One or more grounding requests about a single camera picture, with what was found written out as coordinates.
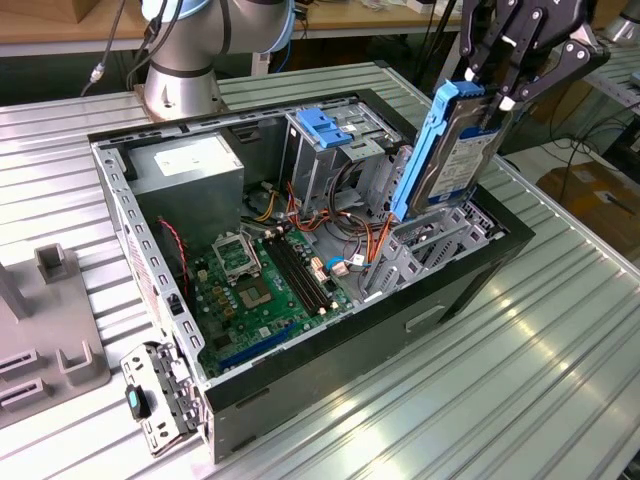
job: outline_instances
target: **metal workbench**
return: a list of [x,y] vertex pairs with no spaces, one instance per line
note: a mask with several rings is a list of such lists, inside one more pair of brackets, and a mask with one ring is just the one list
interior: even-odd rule
[[[374,89],[374,64],[221,82],[232,108]],[[496,159],[482,183],[536,232],[464,314],[217,466],[199,438],[153,460],[119,358],[155,337],[85,135],[147,122],[128,93],[0,109],[0,259],[76,250],[113,378],[0,431],[1,478],[616,478],[640,448],[640,275]]]
[[598,40],[609,48],[611,58],[584,80],[623,107],[640,115],[640,88],[631,83],[631,74],[640,72],[640,47],[623,47],[602,36]]

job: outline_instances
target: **cardboard box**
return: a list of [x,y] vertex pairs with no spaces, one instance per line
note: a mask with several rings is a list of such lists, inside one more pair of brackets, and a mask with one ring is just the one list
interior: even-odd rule
[[602,0],[598,2],[591,28],[594,30],[606,28],[620,15],[627,2],[628,0]]
[[0,0],[0,10],[61,22],[79,23],[99,1],[100,0]]
[[[565,168],[556,168],[538,186],[558,201]],[[562,206],[624,255],[640,258],[640,195],[598,162],[571,167]]]

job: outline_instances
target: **sticker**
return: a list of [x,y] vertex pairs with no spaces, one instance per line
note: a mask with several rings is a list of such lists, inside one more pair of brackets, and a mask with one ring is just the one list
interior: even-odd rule
[[354,265],[361,267],[362,265],[364,265],[364,255],[360,255],[359,253],[356,253],[352,258],[351,258],[351,263],[353,263]]
[[582,183],[592,183],[596,181],[596,177],[591,175],[591,172],[588,172],[587,170],[576,170],[573,174],[578,177]]
[[482,163],[482,150],[496,135],[458,140],[429,192],[429,198],[449,198],[449,194],[467,188]]
[[224,148],[218,137],[211,137],[186,147],[158,152],[154,158],[162,174],[168,177],[201,168],[218,167],[221,171],[227,171],[229,162],[221,160],[235,160],[235,155]]
[[611,200],[616,200],[616,197],[613,196],[611,192],[601,191],[601,192],[593,192],[596,194],[596,197],[600,199],[602,203],[611,203]]

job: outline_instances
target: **cable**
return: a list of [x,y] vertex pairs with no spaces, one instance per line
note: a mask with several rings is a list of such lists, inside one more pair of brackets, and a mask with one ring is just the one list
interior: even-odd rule
[[158,217],[158,222],[160,223],[160,225],[162,225],[167,230],[169,230],[169,232],[171,232],[171,235],[173,235],[174,240],[178,244],[178,250],[180,251],[180,261],[182,262],[182,278],[184,279],[184,295],[186,298],[188,296],[187,286],[189,284],[189,279],[187,278],[187,258],[184,254],[184,246],[182,245],[182,240],[180,239],[180,235],[178,235],[178,232],[176,232],[176,229],[173,228],[171,224],[169,224],[169,222],[167,222],[166,220],[163,220],[160,217]]
[[580,108],[580,106],[585,102],[585,100],[587,99],[587,97],[591,94],[591,90],[589,90],[587,92],[587,94],[582,97],[582,99],[576,104],[575,107],[573,107],[571,109],[571,111],[569,112],[568,115],[566,115],[564,117],[564,119],[558,124],[556,125],[556,128],[554,130],[553,128],[553,119],[556,116],[556,113],[558,112],[558,108],[560,107],[560,104],[562,103],[562,101],[565,99],[565,97],[567,96],[567,93],[569,93],[569,90],[571,90],[571,87],[573,86],[573,84],[570,84],[566,90],[564,91],[564,93],[562,94],[562,96],[560,97],[560,99],[558,100],[558,103],[556,103],[556,106],[553,108],[553,111],[551,112],[551,118],[549,118],[549,139],[555,144],[555,140],[554,140],[554,135],[556,133],[558,133],[558,130],[560,130],[560,128],[562,127],[562,125],[569,120],[569,118],[571,118],[571,116],[576,113],[578,111],[578,108]]
[[300,23],[302,24],[302,28],[304,29],[300,40],[306,40],[307,38],[309,38],[309,19],[306,17],[306,14],[302,14],[300,16],[296,15],[296,20],[300,21]]
[[278,69],[275,71],[275,73],[280,73],[282,71],[284,66],[287,64],[287,61],[289,60],[289,55],[291,55],[291,40],[289,40],[289,43],[287,43],[287,55],[284,57],[284,60],[282,61]]
[[326,267],[327,270],[331,270],[331,267],[333,267],[336,263],[340,263],[340,262],[343,262],[343,261],[344,261],[344,257],[333,257],[332,259],[330,259],[327,262],[325,267]]
[[573,157],[575,156],[575,154],[578,151],[579,145],[584,142],[586,139],[589,138],[589,135],[591,134],[591,132],[593,130],[595,130],[596,128],[603,126],[605,123],[607,123],[608,121],[610,121],[611,119],[615,119],[615,117],[617,117],[618,115],[620,115],[621,113],[626,112],[627,110],[633,110],[634,108],[640,106],[640,102],[636,102],[633,103],[621,110],[618,110],[617,112],[615,112],[612,115],[609,115],[608,117],[605,117],[604,119],[600,120],[599,122],[597,122],[596,124],[594,124],[588,131],[587,133],[585,133],[579,140],[578,143],[576,143],[576,145],[573,147],[573,152],[571,153],[571,156],[569,157],[569,162],[567,163],[567,166],[565,168],[564,171],[564,177],[562,179],[562,188],[560,189],[560,196],[558,197],[558,203],[560,205],[562,205],[562,201],[564,200],[564,194],[566,192],[567,189],[567,181],[569,180],[569,171],[571,169],[571,164],[573,163]]
[[418,56],[416,57],[416,66],[413,69],[413,83],[415,85],[416,80],[418,78],[418,71],[420,70],[420,59],[422,58],[422,55],[424,54],[424,48],[427,45],[427,38],[429,37],[429,31],[431,30],[431,27],[433,26],[433,14],[436,11],[436,6],[435,4],[433,5],[433,7],[431,8],[431,15],[429,16],[429,23],[427,24],[427,31],[424,34],[424,38],[422,39],[422,44],[420,45],[420,49],[418,50]]
[[269,206],[267,207],[267,210],[259,217],[254,218],[254,220],[256,220],[257,222],[264,222],[265,220],[268,220],[269,217],[271,217],[271,215],[273,214],[273,206],[275,204],[277,195],[278,192],[276,192],[275,190],[271,191],[271,198],[269,199]]
[[91,88],[91,85],[94,83],[98,83],[104,75],[104,69],[107,65],[107,58],[109,57],[109,52],[111,52],[111,46],[113,45],[113,39],[116,36],[116,30],[118,28],[118,24],[120,23],[120,17],[122,16],[122,11],[124,10],[126,0],[120,0],[120,5],[118,6],[118,10],[116,11],[116,16],[113,19],[113,23],[111,24],[111,30],[109,31],[109,37],[107,38],[107,45],[104,48],[104,52],[102,53],[102,60],[93,67],[91,71],[91,75],[89,75],[89,81],[84,86],[82,91],[80,92],[80,96],[84,97]]
[[424,58],[424,60],[420,63],[418,73],[413,79],[413,84],[416,87],[420,85],[420,82],[422,81],[422,77],[424,76],[427,65],[429,64],[429,62],[431,61],[431,57],[433,56],[433,52],[436,47],[436,44],[439,43],[439,39],[444,33],[445,27],[447,26],[447,23],[449,23],[449,18],[451,18],[451,12],[453,12],[453,8],[455,7],[455,5],[456,5],[456,0],[449,0],[447,3],[447,6],[444,9],[444,12],[442,13],[442,17],[440,17],[440,21],[438,22],[438,28],[436,29],[436,33],[435,33],[435,38],[431,42],[431,45],[429,45],[429,51],[427,52],[427,55]]
[[175,27],[176,22],[178,21],[178,17],[180,16],[180,11],[182,10],[182,3],[184,2],[184,0],[178,0],[178,3],[176,4],[176,9],[173,12],[173,16],[171,17],[171,20],[169,21],[169,25],[167,25],[167,28],[164,32],[164,34],[162,35],[162,38],[160,39],[160,41],[156,44],[156,46],[153,48],[153,50],[151,50],[149,52],[149,54],[144,58],[144,60],[139,61],[137,64],[135,64],[133,67],[131,67],[131,70],[129,70],[129,73],[127,75],[127,84],[130,83],[130,79],[133,78],[133,74],[141,67],[143,67],[144,65],[146,65],[147,63],[149,63],[151,61],[151,59],[153,58],[153,56],[158,53],[158,50],[160,50],[165,42],[167,41],[167,39],[169,38],[169,35],[171,35],[171,31],[173,30],[173,27]]

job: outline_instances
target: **workbench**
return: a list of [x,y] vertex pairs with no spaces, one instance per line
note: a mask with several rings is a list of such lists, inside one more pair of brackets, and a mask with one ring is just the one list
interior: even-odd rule
[[[372,63],[220,82],[232,108],[371,88],[414,125],[428,100]],[[130,93],[0,109],[0,260],[80,258],[113,378],[0,431],[3,478],[610,478],[640,448],[640,273],[495,158],[481,183],[536,233],[451,322],[221,464],[198,437],[158,460],[118,361],[156,333],[86,134],[148,122]]]
[[[101,52],[116,14],[115,0],[101,0],[78,24],[46,20],[0,11],[0,57],[50,55],[58,53]],[[440,16],[434,15],[430,31]],[[113,50],[137,50],[147,22],[137,0],[127,0]],[[373,11],[358,0],[319,1],[309,5],[305,34],[296,21],[294,39],[362,37],[400,33],[424,33],[429,15],[392,5],[386,11]],[[460,18],[452,17],[445,31],[460,30]]]

